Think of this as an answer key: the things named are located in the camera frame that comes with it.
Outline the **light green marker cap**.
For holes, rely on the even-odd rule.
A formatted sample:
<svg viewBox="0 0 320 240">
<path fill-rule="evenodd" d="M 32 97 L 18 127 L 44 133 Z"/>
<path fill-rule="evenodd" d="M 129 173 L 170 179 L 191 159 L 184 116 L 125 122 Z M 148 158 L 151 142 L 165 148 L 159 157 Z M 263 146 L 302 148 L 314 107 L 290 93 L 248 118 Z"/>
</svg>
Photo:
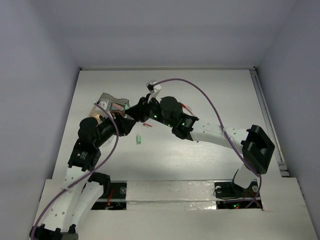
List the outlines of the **light green marker cap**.
<svg viewBox="0 0 320 240">
<path fill-rule="evenodd" d="M 142 143 L 142 137 L 140 135 L 136 136 L 136 144 L 140 145 Z"/>
</svg>

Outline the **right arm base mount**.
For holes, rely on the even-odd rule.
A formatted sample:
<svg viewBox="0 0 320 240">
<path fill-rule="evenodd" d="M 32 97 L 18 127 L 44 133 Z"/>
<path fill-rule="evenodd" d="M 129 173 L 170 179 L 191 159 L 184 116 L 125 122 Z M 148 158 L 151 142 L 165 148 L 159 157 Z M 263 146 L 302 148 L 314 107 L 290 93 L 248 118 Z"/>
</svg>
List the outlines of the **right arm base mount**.
<svg viewBox="0 0 320 240">
<path fill-rule="evenodd" d="M 216 198 L 217 209 L 263 209 L 260 184 L 254 177 L 248 186 L 251 176 L 244 176 L 242 173 L 238 174 L 237 170 L 232 180 L 223 180 L 214 182 L 213 195 Z"/>
</svg>

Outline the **red pen clear barrel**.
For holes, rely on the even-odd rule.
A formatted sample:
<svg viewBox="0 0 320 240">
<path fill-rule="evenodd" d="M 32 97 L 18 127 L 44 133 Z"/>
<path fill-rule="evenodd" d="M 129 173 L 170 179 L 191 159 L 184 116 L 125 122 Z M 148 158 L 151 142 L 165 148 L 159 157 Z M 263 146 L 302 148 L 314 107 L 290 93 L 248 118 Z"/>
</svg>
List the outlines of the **red pen clear barrel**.
<svg viewBox="0 0 320 240">
<path fill-rule="evenodd" d="M 196 116 L 193 112 L 192 112 L 192 109 L 188 106 L 188 105 L 185 105 L 185 104 L 181 104 L 182 105 L 182 107 L 190 114 L 190 115 L 192 115 L 192 116 Z"/>
</svg>

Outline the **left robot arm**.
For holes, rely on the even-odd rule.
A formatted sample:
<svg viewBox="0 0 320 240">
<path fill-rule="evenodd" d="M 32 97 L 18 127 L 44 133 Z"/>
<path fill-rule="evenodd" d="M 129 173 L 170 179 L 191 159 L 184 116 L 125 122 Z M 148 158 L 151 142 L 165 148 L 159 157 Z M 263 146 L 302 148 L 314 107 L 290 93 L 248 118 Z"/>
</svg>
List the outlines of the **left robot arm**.
<svg viewBox="0 0 320 240">
<path fill-rule="evenodd" d="M 112 193 L 110 176 L 99 173 L 100 147 L 112 137 L 130 133 L 136 121 L 116 112 L 98 122 L 87 117 L 67 163 L 60 193 L 45 207 L 32 227 L 32 240 L 77 240 L 78 230 L 99 198 Z"/>
</svg>

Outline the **grey translucent container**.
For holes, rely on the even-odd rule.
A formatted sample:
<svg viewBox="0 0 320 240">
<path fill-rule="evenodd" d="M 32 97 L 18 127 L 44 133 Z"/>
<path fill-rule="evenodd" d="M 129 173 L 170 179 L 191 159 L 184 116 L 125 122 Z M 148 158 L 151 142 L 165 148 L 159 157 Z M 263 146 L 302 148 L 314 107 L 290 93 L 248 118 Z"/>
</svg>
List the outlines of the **grey translucent container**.
<svg viewBox="0 0 320 240">
<path fill-rule="evenodd" d="M 130 105 L 129 100 L 125 99 L 125 98 L 115 98 L 112 95 L 108 94 L 108 93 L 102 93 L 102 95 L 100 96 L 100 98 L 98 100 L 101 99 L 108 99 L 113 101 L 113 104 L 117 104 L 117 105 L 121 105 L 124 106 L 124 111 L 125 111 L 125 106 L 126 105 Z"/>
</svg>

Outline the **orange translucent container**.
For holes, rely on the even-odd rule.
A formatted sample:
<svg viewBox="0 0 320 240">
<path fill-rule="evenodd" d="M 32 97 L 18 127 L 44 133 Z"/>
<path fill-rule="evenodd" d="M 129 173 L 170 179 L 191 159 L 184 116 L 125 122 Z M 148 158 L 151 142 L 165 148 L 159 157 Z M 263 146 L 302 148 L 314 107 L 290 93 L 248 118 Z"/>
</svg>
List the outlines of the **orange translucent container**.
<svg viewBox="0 0 320 240">
<path fill-rule="evenodd" d="M 125 107 L 123 105 L 113 103 L 111 106 L 107 106 L 105 110 L 112 117 L 115 117 L 115 113 L 119 113 L 123 117 L 126 117 L 126 114 L 124 113 Z M 108 118 L 107 115 L 96 106 L 94 106 L 93 109 L 90 111 L 89 116 L 97 119 L 100 123 Z"/>
</svg>

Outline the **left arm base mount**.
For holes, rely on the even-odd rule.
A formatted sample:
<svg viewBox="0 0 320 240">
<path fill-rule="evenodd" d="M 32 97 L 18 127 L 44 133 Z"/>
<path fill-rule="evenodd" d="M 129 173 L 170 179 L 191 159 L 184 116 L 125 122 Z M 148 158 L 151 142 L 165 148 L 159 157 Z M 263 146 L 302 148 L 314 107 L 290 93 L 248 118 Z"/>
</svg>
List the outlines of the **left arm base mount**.
<svg viewBox="0 0 320 240">
<path fill-rule="evenodd" d="M 103 194 L 93 204 L 91 210 L 126 210 L 126 181 L 111 181 L 109 175 L 94 172 L 88 179 L 89 182 L 97 182 L 103 187 Z"/>
</svg>

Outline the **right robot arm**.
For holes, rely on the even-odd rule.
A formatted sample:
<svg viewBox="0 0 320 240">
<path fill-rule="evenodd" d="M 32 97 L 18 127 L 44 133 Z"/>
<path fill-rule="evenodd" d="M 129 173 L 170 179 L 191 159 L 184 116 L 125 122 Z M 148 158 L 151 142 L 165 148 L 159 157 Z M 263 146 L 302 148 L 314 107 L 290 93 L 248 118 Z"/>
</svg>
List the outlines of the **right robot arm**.
<svg viewBox="0 0 320 240">
<path fill-rule="evenodd" d="M 211 143 L 238 153 L 242 166 L 230 183 L 230 190 L 235 196 L 242 196 L 255 177 L 267 173 L 275 150 L 275 145 L 262 127 L 253 124 L 248 129 L 237 129 L 211 124 L 184 113 L 182 103 L 172 96 L 161 100 L 141 97 L 136 105 L 124 112 L 137 122 L 152 119 L 164 124 L 179 139 Z"/>
</svg>

